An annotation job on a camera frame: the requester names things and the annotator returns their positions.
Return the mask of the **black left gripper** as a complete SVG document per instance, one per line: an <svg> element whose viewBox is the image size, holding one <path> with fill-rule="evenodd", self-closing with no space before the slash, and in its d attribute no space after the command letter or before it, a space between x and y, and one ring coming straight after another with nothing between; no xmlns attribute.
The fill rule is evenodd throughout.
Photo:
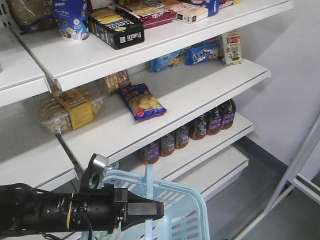
<svg viewBox="0 0 320 240"><path fill-rule="evenodd" d="M165 214L160 201L140 197L126 188L106 184L101 189L74 194L68 207L67 229L74 232L113 232L121 222L124 231Z"/></svg>

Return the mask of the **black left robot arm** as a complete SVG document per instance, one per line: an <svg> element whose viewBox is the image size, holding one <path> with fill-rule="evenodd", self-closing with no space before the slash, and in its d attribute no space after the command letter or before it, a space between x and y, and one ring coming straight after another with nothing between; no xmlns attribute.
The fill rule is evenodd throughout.
<svg viewBox="0 0 320 240"><path fill-rule="evenodd" d="M0 187L0 235L122 231L164 216L164 204L127 188L104 184L79 193L58 193L24 183Z"/></svg>

